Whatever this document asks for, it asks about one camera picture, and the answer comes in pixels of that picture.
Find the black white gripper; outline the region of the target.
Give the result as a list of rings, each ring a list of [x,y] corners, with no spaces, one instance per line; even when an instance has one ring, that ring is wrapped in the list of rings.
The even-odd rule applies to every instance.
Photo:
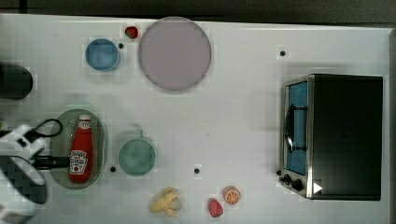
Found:
[[[22,124],[13,131],[2,131],[0,138],[0,155],[20,157],[33,161],[45,148],[45,140],[40,137],[35,129],[29,125]],[[68,168],[69,157],[38,156],[33,162],[37,170],[51,170]]]

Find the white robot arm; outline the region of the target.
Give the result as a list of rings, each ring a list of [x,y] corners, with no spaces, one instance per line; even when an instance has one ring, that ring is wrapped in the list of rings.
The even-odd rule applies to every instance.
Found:
[[[46,138],[29,125],[1,132],[1,224],[26,224],[48,198],[42,171],[69,166],[68,157],[42,155]]]

